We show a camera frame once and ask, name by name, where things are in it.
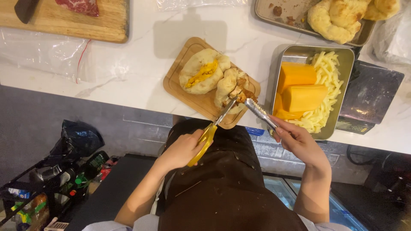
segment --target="black plastic bag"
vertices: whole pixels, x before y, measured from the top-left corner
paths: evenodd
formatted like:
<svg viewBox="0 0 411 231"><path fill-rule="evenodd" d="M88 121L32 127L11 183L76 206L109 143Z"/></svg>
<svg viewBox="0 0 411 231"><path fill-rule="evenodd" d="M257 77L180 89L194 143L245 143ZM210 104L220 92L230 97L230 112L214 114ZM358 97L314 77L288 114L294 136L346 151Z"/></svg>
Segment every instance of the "black plastic bag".
<svg viewBox="0 0 411 231"><path fill-rule="evenodd" d="M96 128L84 122L63 120L61 138L50 156L59 156L59 159L88 157L102 146L104 141Z"/></svg>

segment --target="yellow scissors handle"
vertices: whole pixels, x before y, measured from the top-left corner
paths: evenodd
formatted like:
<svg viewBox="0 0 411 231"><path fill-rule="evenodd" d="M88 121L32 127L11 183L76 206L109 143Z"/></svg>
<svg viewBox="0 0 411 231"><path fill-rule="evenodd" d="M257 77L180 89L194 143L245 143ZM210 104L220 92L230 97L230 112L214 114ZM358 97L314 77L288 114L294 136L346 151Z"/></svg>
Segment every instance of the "yellow scissors handle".
<svg viewBox="0 0 411 231"><path fill-rule="evenodd" d="M205 142L205 144L201 151L197 154L197 156L195 156L193 159L190 160L190 162L188 162L188 167L192 167L193 165L195 165L195 163L197 163L201 159L201 157L210 147L212 139L214 138L215 130L217 130L217 126L213 123L211 123L204 129L204 133L201 135L197 145L201 144L202 142Z"/></svg>

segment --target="person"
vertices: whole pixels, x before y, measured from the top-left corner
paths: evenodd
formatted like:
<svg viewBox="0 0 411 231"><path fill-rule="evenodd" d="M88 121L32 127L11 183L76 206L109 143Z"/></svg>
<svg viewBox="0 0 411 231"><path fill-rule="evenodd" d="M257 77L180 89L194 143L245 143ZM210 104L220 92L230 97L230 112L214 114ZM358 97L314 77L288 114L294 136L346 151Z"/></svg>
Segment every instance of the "person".
<svg viewBox="0 0 411 231"><path fill-rule="evenodd" d="M275 140L305 163L293 210L265 188L253 143L244 127L217 129L204 156L193 167L187 167L203 147L197 142L210 121L174 117L164 152L114 221L94 223L84 230L350 230L329 223L331 166L322 149L306 129L270 118L281 127L276 129ZM149 213L159 188L164 209L157 209L157 216Z"/></svg>

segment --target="metal tray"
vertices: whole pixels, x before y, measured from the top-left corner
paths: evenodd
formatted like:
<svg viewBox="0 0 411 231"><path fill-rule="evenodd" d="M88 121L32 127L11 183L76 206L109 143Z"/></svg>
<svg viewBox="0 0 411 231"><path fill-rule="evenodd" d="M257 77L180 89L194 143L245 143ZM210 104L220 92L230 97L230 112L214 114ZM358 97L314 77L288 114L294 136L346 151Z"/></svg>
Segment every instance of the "metal tray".
<svg viewBox="0 0 411 231"><path fill-rule="evenodd" d="M305 34L313 35L319 38L324 37L313 31L307 22L307 11L311 6L319 3L321 0L256 0L255 12L256 15L264 21L271 24L282 26L288 29L296 30ZM281 16L275 16L273 9L275 6L282 8ZM289 25L287 17L292 16L295 21L294 25ZM361 19L361 29L357 32L351 42L346 44L352 46L363 46L367 43L372 30L374 29L375 21Z"/></svg>
<svg viewBox="0 0 411 231"><path fill-rule="evenodd" d="M330 112L325 127L321 128L319 133L311 133L314 140L326 140L334 133L335 124L338 120L339 111L341 109L342 100L344 99L345 91L347 89L347 83L350 79L351 69L354 64L354 52L349 48L329 47L329 46L308 46L308 45L291 45L287 47L279 59L278 70L275 75L274 85L272 89L272 99L270 103L270 112L274 109L275 93L277 91L278 77L280 75L281 62L299 62L311 64L309 58L315 54L325 51L326 53L334 51L338 55L339 67L338 71L341 75L338 76L339 80L343 80L344 83L341 86L341 94L337 96L337 102L333 105L334 110Z"/></svg>

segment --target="scissors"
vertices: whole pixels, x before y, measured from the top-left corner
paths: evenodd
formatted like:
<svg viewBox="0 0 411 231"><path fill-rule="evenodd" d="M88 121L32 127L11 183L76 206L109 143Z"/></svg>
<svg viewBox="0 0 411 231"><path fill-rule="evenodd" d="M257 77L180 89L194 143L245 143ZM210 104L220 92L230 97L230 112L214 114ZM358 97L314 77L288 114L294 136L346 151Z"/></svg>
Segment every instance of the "scissors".
<svg viewBox="0 0 411 231"><path fill-rule="evenodd" d="M223 120L224 116L228 113L228 111L233 107L234 103L237 100L237 96L234 97L229 104L224 108L224 110L221 112L220 116L217 118L217 120L213 123L210 123L205 129L204 133L201 135L199 141L197 142L197 145L201 144L202 142L205 142L203 148L201 151L195 156L193 159L188 162L187 166L192 167L201 159L201 157L204 155L204 153L207 151L207 149L210 147L212 143L212 139L214 138L215 130L217 130L217 125Z"/></svg>

